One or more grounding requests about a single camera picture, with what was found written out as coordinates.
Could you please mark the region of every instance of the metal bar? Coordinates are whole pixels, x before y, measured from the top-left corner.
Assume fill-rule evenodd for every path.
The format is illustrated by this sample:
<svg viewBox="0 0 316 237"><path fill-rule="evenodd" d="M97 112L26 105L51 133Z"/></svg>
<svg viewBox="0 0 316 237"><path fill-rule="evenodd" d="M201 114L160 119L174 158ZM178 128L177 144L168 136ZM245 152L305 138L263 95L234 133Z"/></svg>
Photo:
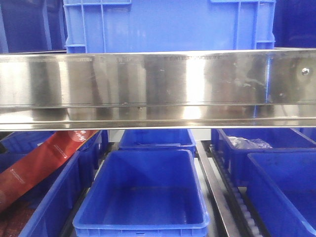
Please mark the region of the metal bar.
<svg viewBox="0 0 316 237"><path fill-rule="evenodd" d="M0 55L0 131L316 126L316 50Z"/></svg>
<svg viewBox="0 0 316 237"><path fill-rule="evenodd" d="M126 108L0 108L0 131L129 128L316 126L308 106L165 106Z"/></svg>
<svg viewBox="0 0 316 237"><path fill-rule="evenodd" d="M316 50L1 55L0 107L315 104L315 69Z"/></svg>
<svg viewBox="0 0 316 237"><path fill-rule="evenodd" d="M226 199L223 195L223 191L217 181L215 173L211 167L208 157L205 153L204 147L201 141L197 141L197 152L199 154L199 162L204 172L205 181L209 188L210 193L212 193L218 211L220 213L221 221L224 225L225 232L228 237L241 237L238 227L235 223L233 215L229 209Z"/></svg>

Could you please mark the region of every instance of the plastic bag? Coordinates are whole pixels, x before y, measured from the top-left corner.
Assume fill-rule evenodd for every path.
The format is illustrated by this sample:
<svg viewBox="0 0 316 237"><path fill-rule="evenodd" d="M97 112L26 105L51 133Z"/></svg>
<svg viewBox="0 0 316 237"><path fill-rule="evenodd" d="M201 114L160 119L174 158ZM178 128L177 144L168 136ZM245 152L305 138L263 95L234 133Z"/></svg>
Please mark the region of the plastic bag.
<svg viewBox="0 0 316 237"><path fill-rule="evenodd" d="M257 139L246 139L243 137L228 137L232 145L237 149L265 149L265 148L272 148L272 146L265 142L264 140L257 138Z"/></svg>

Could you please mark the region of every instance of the bolt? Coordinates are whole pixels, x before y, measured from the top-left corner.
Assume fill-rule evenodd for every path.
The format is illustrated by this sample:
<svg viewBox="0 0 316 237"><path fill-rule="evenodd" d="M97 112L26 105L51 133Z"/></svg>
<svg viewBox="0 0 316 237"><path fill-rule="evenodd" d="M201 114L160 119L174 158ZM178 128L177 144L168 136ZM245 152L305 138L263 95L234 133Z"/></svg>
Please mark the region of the bolt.
<svg viewBox="0 0 316 237"><path fill-rule="evenodd" d="M310 74L311 70L309 68L303 68L302 69L302 75L303 76L307 76L308 74Z"/></svg>

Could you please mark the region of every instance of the red plastic bag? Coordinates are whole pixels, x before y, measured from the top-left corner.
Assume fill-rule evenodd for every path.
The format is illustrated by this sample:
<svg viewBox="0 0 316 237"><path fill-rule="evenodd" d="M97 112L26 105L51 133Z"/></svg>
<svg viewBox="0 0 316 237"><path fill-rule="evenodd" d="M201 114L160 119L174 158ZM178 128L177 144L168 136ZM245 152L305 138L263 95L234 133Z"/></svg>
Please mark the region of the red plastic bag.
<svg viewBox="0 0 316 237"><path fill-rule="evenodd" d="M64 164L97 130L57 131L0 174L0 212Z"/></svg>

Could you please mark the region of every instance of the blue plastic bin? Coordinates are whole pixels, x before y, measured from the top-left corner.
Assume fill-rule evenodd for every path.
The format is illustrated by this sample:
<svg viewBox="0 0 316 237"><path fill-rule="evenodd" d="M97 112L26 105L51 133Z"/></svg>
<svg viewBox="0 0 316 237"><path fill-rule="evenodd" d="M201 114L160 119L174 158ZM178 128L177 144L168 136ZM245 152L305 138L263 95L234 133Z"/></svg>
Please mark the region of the blue plastic bin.
<svg viewBox="0 0 316 237"><path fill-rule="evenodd" d="M247 195L272 237L316 236L316 152L249 154Z"/></svg>
<svg viewBox="0 0 316 237"><path fill-rule="evenodd" d="M126 130L118 145L120 150L178 150L191 151L196 142L190 129L134 129Z"/></svg>
<svg viewBox="0 0 316 237"><path fill-rule="evenodd" d="M30 208L36 209L19 237L58 237L64 223L75 204L82 186L79 175L80 152L73 155L67 164L20 197L28 201ZM3 172L23 154L0 154L0 172Z"/></svg>
<svg viewBox="0 0 316 237"><path fill-rule="evenodd" d="M278 47L316 47L315 0L277 0L273 32Z"/></svg>
<svg viewBox="0 0 316 237"><path fill-rule="evenodd" d="M0 0L0 53L65 48L62 0Z"/></svg>
<svg viewBox="0 0 316 237"><path fill-rule="evenodd" d="M109 135L107 130L102 130L102 153L105 153L109 145Z"/></svg>
<svg viewBox="0 0 316 237"><path fill-rule="evenodd" d="M0 142L11 153L29 153L46 141L55 131L12 132Z"/></svg>
<svg viewBox="0 0 316 237"><path fill-rule="evenodd" d="M246 139L260 138L269 143L272 148L237 149L232 145L228 136ZM245 159L248 153L316 151L316 142L292 128L213 129L212 143L216 155L223 160L224 167L229 169L231 179L236 186L247 185L249 168Z"/></svg>
<svg viewBox="0 0 316 237"><path fill-rule="evenodd" d="M69 53L269 49L275 0L64 0Z"/></svg>
<svg viewBox="0 0 316 237"><path fill-rule="evenodd" d="M58 237L81 191L94 180L95 162L104 154L102 132L94 135L68 161L25 195L34 214L19 237ZM0 154L0 172L13 165L23 154Z"/></svg>
<svg viewBox="0 0 316 237"><path fill-rule="evenodd" d="M313 141L316 141L316 128L315 127L302 127L300 132L305 136L311 138Z"/></svg>
<svg viewBox="0 0 316 237"><path fill-rule="evenodd" d="M76 152L41 200L19 237L59 237L84 189L80 180L79 160L80 152Z"/></svg>
<svg viewBox="0 0 316 237"><path fill-rule="evenodd" d="M99 168L99 159L105 153L104 147L107 147L107 143L103 143L102 131L99 131L79 149L79 173L85 188L90 187L94 180L95 170Z"/></svg>
<svg viewBox="0 0 316 237"><path fill-rule="evenodd" d="M208 223L185 150L110 153L73 221L78 237L204 237Z"/></svg>

